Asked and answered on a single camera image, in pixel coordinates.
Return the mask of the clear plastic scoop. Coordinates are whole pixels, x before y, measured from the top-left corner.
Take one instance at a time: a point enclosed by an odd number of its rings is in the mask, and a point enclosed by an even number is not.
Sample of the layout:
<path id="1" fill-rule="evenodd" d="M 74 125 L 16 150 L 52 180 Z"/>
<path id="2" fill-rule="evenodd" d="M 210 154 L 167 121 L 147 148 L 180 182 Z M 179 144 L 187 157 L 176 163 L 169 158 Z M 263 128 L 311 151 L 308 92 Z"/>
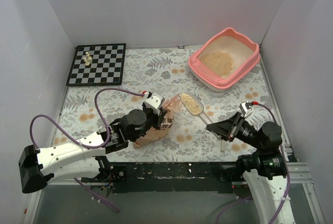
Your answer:
<path id="1" fill-rule="evenodd" d="M 212 120 L 204 112 L 202 102 L 192 93 L 181 93 L 181 101 L 188 112 L 195 117 L 199 117 L 206 125 L 212 124 Z"/>

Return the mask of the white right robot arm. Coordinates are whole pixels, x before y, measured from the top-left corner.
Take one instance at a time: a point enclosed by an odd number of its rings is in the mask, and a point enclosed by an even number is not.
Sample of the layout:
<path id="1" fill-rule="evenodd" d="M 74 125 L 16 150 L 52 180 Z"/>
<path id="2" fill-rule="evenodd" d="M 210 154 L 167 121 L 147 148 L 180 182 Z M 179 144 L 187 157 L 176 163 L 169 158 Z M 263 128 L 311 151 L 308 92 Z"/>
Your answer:
<path id="1" fill-rule="evenodd" d="M 227 120 L 208 124 L 206 129 L 224 141 L 239 139 L 256 149 L 252 154 L 238 157 L 235 174 L 246 181 L 260 223 L 294 223 L 288 195 L 290 174 L 280 152 L 281 127 L 268 121 L 256 130 L 241 113 L 236 113 Z"/>

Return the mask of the beige bag clip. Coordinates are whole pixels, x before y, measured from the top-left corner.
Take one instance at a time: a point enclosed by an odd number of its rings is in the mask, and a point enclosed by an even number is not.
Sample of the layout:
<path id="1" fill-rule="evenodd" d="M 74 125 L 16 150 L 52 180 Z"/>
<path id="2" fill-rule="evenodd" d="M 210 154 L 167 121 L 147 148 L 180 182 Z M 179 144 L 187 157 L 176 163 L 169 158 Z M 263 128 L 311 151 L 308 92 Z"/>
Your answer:
<path id="1" fill-rule="evenodd" d="M 220 150 L 222 152 L 225 152 L 227 150 L 227 142 L 225 140 L 221 141 L 221 148 L 220 148 Z"/>

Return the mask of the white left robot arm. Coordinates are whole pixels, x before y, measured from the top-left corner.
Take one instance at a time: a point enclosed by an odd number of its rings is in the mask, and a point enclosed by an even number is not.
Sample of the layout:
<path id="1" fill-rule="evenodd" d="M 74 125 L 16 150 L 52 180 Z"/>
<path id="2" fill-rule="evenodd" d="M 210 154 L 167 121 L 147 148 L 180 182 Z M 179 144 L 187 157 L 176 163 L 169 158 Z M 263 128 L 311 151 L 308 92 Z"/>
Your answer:
<path id="1" fill-rule="evenodd" d="M 50 182 L 72 178 L 95 178 L 106 182 L 112 174 L 106 155 L 128 147 L 151 128 L 159 130 L 167 110 L 143 107 L 114 120 L 106 130 L 96 131 L 75 142 L 49 148 L 32 144 L 18 161 L 24 194 L 44 189 Z"/>

